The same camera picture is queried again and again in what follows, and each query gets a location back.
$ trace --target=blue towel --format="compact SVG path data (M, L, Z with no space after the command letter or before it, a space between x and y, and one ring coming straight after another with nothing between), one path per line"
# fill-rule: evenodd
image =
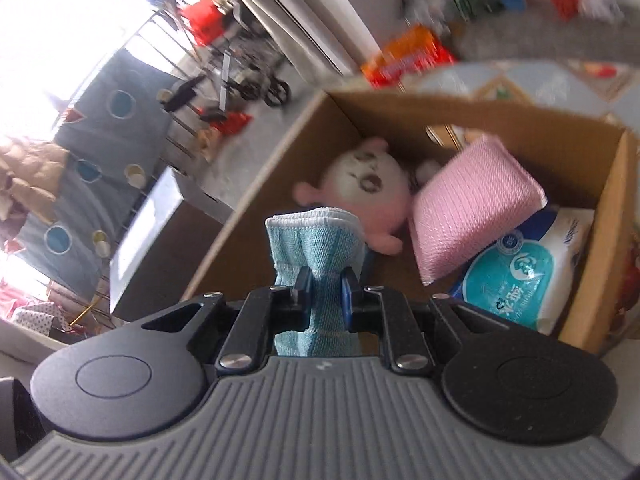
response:
M275 337L278 355L340 357L360 355L357 334L344 327L340 306L340 273L352 267L357 276L365 254L358 218L341 209L274 216L266 221L276 285L293 285L300 268L313 274L311 321L305 332Z

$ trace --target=pink knitted cushion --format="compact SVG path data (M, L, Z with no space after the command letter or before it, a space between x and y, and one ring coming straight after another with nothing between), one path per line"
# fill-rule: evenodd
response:
M540 184L497 137L477 140L414 199L409 228L422 282L446 276L545 205Z

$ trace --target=cardboard box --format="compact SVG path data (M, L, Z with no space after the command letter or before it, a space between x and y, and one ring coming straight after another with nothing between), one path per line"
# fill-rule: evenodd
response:
M363 137L388 140L399 160L446 162L453 139L435 144L427 126L456 124L498 135L545 189L550 203L596 208L584 270L578 276L559 338L588 351L604 339L622 279L636 192L636 139L612 124L507 101L470 102L398 91L320 93L289 130L213 243L184 297L212 290L230 300L273 283L264 221L300 210L291 188L318 183L341 152ZM422 286L407 229L399 256L377 255L370 282L411 300L445 292L449 276Z

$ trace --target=snack bag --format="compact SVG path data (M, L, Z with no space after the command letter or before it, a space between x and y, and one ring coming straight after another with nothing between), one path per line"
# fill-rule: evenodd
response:
M456 59L425 26L414 25L362 66L373 87L396 84L405 73L455 63Z

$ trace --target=patterned cloth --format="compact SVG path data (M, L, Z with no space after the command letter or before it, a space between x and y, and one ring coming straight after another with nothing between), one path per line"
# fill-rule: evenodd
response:
M365 255L358 218L341 209L274 216L266 221L276 285L293 285L300 268L313 273L311 320L306 332L275 337L278 355L339 357L360 355L357 334L345 330L340 306L340 273L352 267L357 276Z
M46 336L49 335L54 319L60 322L64 332L71 330L69 323L66 322L65 317L62 315L62 311L55 303L50 301L16 308L11 316L12 323Z

